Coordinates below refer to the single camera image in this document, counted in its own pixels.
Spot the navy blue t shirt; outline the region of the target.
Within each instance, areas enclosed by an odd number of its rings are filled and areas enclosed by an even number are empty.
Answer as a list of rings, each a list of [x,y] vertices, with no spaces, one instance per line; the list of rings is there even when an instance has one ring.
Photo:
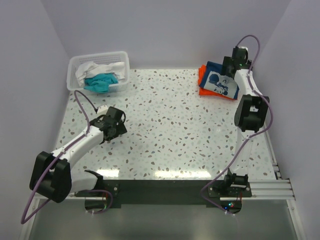
[[[198,84],[200,88],[211,91],[215,94],[237,100],[239,87],[231,77],[221,75],[222,65],[208,61],[203,77]]]

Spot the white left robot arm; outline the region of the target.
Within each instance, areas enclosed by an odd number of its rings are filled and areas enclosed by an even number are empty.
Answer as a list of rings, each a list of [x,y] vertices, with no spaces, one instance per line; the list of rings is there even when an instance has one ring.
[[[91,149],[127,133],[126,114],[122,110],[103,105],[98,113],[75,139],[50,153],[37,155],[29,183],[33,193],[60,203],[71,193],[87,191],[99,196],[103,192],[100,174],[91,170],[72,173],[72,168]]]

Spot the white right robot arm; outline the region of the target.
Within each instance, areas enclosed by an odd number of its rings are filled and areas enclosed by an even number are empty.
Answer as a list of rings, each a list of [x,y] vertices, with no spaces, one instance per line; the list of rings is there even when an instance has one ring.
[[[234,125],[237,127],[234,159],[227,169],[222,184],[223,192],[230,197],[235,196],[241,189],[249,187],[249,158],[255,136],[264,126],[270,102],[269,98],[258,90],[251,78],[251,66],[248,49],[239,46],[233,48],[231,57],[226,56],[222,64],[222,74],[232,78],[241,93],[234,115]]]

